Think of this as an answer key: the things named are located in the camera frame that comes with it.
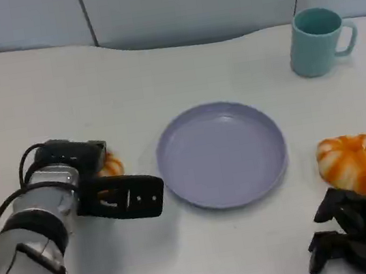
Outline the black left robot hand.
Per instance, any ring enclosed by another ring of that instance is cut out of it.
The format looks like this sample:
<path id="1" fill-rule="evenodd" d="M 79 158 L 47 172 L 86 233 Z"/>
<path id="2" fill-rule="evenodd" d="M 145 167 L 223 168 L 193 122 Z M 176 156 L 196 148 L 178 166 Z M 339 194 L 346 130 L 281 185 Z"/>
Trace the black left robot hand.
<path id="1" fill-rule="evenodd" d="M 75 168 L 81 177 L 96 176 L 104 167 L 106 142 L 89 140 L 73 142 L 69 140 L 48 140 L 35 152 L 34 164 L 39 167 L 66 165 Z"/>

